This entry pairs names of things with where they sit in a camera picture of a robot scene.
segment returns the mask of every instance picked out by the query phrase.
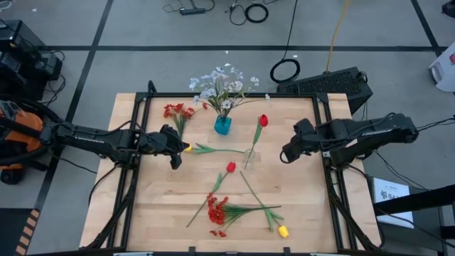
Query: glass vase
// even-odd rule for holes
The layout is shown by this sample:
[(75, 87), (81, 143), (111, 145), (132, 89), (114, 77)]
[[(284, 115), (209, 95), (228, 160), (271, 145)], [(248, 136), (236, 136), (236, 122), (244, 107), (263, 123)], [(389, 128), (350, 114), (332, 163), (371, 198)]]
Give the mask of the glass vase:
[(244, 170), (253, 169), (255, 166), (256, 151), (254, 149), (247, 149), (243, 154), (242, 167)]
[(215, 131), (221, 135), (228, 135), (232, 118), (218, 116), (215, 122)]

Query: yellow cable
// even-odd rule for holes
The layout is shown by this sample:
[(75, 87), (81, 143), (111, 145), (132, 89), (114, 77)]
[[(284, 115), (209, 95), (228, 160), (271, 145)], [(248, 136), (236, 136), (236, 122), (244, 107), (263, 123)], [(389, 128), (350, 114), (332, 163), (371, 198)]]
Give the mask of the yellow cable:
[(336, 28), (335, 28), (335, 33), (333, 34), (333, 37), (332, 37), (332, 44), (330, 45), (330, 52), (328, 53), (326, 72), (328, 72), (328, 67), (330, 65), (330, 60), (332, 58), (332, 51), (333, 51), (333, 45), (335, 44), (335, 38), (336, 38), (336, 35), (338, 34), (338, 29), (340, 28), (341, 21), (343, 20), (344, 15), (346, 14), (346, 10), (348, 9), (348, 6), (349, 6), (349, 0), (346, 0), (346, 2), (344, 3), (344, 7), (343, 7), (343, 13), (341, 14), (340, 20), (338, 21), (338, 24), (336, 25)]

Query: blue vase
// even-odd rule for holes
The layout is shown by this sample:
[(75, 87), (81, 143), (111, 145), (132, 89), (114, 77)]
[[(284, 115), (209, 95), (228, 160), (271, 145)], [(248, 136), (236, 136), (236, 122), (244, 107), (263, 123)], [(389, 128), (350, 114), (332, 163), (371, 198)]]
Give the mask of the blue vase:
[(232, 118), (218, 116), (215, 122), (215, 131), (221, 135), (228, 135)]

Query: black metal frame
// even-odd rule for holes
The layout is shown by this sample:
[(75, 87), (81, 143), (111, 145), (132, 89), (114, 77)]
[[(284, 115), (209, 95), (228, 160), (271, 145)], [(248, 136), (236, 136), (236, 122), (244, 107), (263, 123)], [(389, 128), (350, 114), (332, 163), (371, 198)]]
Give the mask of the black metal frame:
[[(138, 116), (139, 116), (139, 107), (142, 102), (145, 102), (144, 106), (144, 112), (142, 115), (142, 122), (141, 126), (146, 129), (147, 122), (148, 122), (148, 116), (149, 116), (149, 110), (151, 106), (151, 100), (154, 97), (193, 97), (197, 95), (196, 93), (192, 92), (157, 92), (156, 88), (154, 87), (153, 83), (149, 81), (149, 91), (148, 92), (137, 92), (136, 97), (134, 99), (134, 107), (133, 107), (133, 112), (132, 112), (132, 121), (136, 121)], [(305, 93), (301, 94), (300, 92), (297, 92), (295, 95), (293, 94), (278, 94), (278, 93), (272, 93), (269, 94), (270, 97), (289, 97), (289, 98), (307, 98), (311, 99), (313, 102), (313, 109), (314, 109), (314, 116), (316, 120), (316, 125), (322, 124), (322, 119), (321, 119), (321, 113), (319, 109), (319, 102), (322, 102), (323, 108), (324, 108), (324, 113), (326, 116), (326, 121), (331, 120), (331, 111), (330, 107), (328, 105), (328, 97), (327, 94), (324, 93)], [(249, 97), (264, 97), (263, 93), (250, 93)], [(379, 252), (379, 251), (371, 251), (372, 248), (369, 247), (368, 243), (369, 240), (367, 239), (366, 235), (363, 234), (362, 230), (360, 227), (355, 223), (354, 219), (350, 216), (350, 210), (349, 210), (349, 202), (348, 202), (348, 195), (346, 193), (346, 185), (344, 184), (344, 178), (343, 178), (343, 173), (340, 171), (336, 172), (337, 179), (338, 179), (338, 185), (340, 187), (340, 197), (337, 196), (335, 189), (333, 187), (333, 181), (332, 181), (332, 176), (331, 176), (331, 164), (330, 164), (330, 159), (325, 156), (323, 152), (321, 152), (321, 157), (323, 159), (323, 171), (324, 171), (324, 176), (326, 180), (326, 187), (328, 191), (328, 197), (329, 197), (329, 205), (330, 205), (330, 211), (331, 211), (331, 219), (333, 223), (333, 232), (334, 232), (334, 238), (336, 241), (336, 249), (338, 253), (343, 253), (347, 255), (392, 255), (388, 254), (386, 252)], [(101, 256), (101, 255), (106, 255), (106, 250), (109, 251), (109, 253), (115, 252), (126, 252), (126, 248), (128, 245), (128, 238), (129, 238), (129, 229), (131, 226), (131, 221), (132, 221), (132, 211), (134, 207), (134, 197), (136, 195), (136, 188), (137, 188), (137, 180), (139, 177), (139, 169), (140, 169), (140, 161), (141, 157), (138, 156), (138, 159), (136, 161), (136, 164), (134, 165), (134, 168), (131, 169), (132, 171), (132, 179), (131, 183), (128, 188), (128, 192), (125, 196), (124, 190), (127, 182), (127, 174), (128, 174), (128, 169), (122, 169), (122, 172), (120, 174), (120, 179), (119, 179), (119, 185), (117, 188), (117, 196), (115, 198), (115, 204), (114, 204), (114, 213), (112, 217), (109, 219), (108, 223), (106, 224), (105, 228), (103, 229), (100, 238), (96, 239), (94, 242), (92, 242), (90, 245), (87, 247), (81, 248), (81, 250), (74, 251), (74, 252), (56, 252), (53, 254), (46, 254), (46, 255), (52, 255), (52, 256), (59, 256), (59, 255), (96, 255), (96, 256)], [(122, 236), (121, 236), (121, 242), (119, 247), (114, 246), (114, 241), (115, 241), (115, 234), (117, 231), (117, 221), (119, 218), (121, 218), (121, 215), (123, 214), (124, 210), (126, 210), (126, 214), (124, 217), (124, 227), (122, 231)], [(345, 218), (346, 223), (347, 223), (347, 230), (348, 230), (348, 239), (349, 239), (349, 244), (350, 244), (350, 249), (345, 249), (343, 246), (343, 237), (341, 234), (341, 227), (340, 227), (340, 220), (338, 218), (338, 211), (342, 214), (342, 216)], [(358, 250), (357, 248), (357, 243), (356, 243), (356, 235), (357, 239), (359, 241), (364, 241), (362, 244), (364, 245), (367, 250)], [(107, 247), (106, 248), (101, 248), (103, 242), (107, 238)], [(196, 252), (195, 247), (190, 247), (188, 249), (188, 252), (154, 252), (154, 255), (173, 255), (173, 256), (193, 256), (193, 255), (226, 255), (227, 252)], [(278, 252), (273, 252), (273, 253), (244, 253), (244, 252), (239, 252), (239, 255), (310, 255), (310, 253), (293, 253), (291, 252), (291, 248), (289, 247), (284, 247), (283, 248), (283, 253), (278, 253)]]

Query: red tulip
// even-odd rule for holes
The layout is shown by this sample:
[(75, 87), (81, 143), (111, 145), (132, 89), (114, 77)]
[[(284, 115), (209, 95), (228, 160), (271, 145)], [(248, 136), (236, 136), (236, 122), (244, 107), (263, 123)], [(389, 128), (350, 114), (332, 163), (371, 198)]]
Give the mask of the red tulip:
[(268, 124), (269, 124), (269, 119), (267, 118), (267, 116), (265, 114), (263, 114), (260, 118), (259, 118), (259, 124), (262, 126), (262, 127), (266, 127)]
[(231, 173), (234, 172), (234, 171), (235, 171), (235, 163), (234, 163), (234, 162), (230, 162), (230, 163), (227, 165), (226, 170), (227, 170), (228, 172), (231, 172)]

